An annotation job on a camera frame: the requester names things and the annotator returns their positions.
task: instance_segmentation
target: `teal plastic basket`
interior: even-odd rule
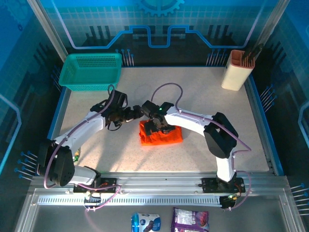
[[[72,91],[103,91],[117,88],[121,73],[119,53],[71,54],[64,62],[59,84]]]

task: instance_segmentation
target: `glass panel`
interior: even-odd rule
[[[291,186],[309,184],[309,2],[291,1],[253,77]]]
[[[59,100],[62,61],[25,0],[0,1],[1,231],[14,231]]]
[[[69,53],[119,52],[124,66],[224,66],[254,44],[276,0],[43,0]]]

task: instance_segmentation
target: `red cloth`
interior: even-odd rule
[[[148,121],[140,121],[140,141],[142,146],[175,144],[183,141],[182,129],[178,126],[168,134],[159,131],[147,136],[144,124]]]

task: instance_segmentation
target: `beige pen holder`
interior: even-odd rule
[[[255,58],[248,61],[248,56],[242,62],[244,51],[232,50],[227,60],[223,74],[222,88],[238,91],[255,67]]]

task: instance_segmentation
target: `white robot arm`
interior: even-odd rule
[[[232,153],[237,142],[212,122],[223,125],[236,137],[238,134],[222,113],[214,116],[199,115],[179,109],[169,102],[158,106],[146,101],[141,108],[144,115],[151,119],[145,124],[147,135],[158,131],[168,133],[175,129],[175,126],[180,126],[205,137],[209,151],[216,157],[217,181],[225,186],[224,189],[234,186],[236,173],[232,169]]]
[[[169,125],[173,126],[179,126],[186,128],[191,131],[195,131],[205,137],[204,130],[205,126],[208,126],[210,122],[208,120],[205,120],[206,118],[213,120],[212,116],[210,115],[197,115],[199,117],[205,118],[200,119],[197,117],[193,117],[191,115],[194,115],[195,113],[179,109],[177,110],[175,106],[169,108],[167,111],[167,114],[164,116],[166,122]],[[229,182],[235,172],[232,170],[232,156],[230,155],[228,158],[219,158],[216,157],[217,160],[217,177],[225,182]]]
[[[110,101],[108,108],[98,114]],[[52,161],[48,171],[48,179],[60,186],[67,184],[93,185],[96,180],[100,179],[100,173],[89,167],[74,166],[75,152],[99,130],[104,128],[109,130],[111,123],[120,128],[123,123],[143,116],[139,106],[135,105],[131,110],[130,107],[126,108],[126,105],[127,95],[115,90],[114,98],[110,96],[108,100],[104,100],[90,109],[90,112],[81,121],[86,121],[84,124],[80,122],[77,124],[78,126],[73,127],[54,140],[42,142],[38,155],[37,173],[45,175],[52,153],[64,141]]]

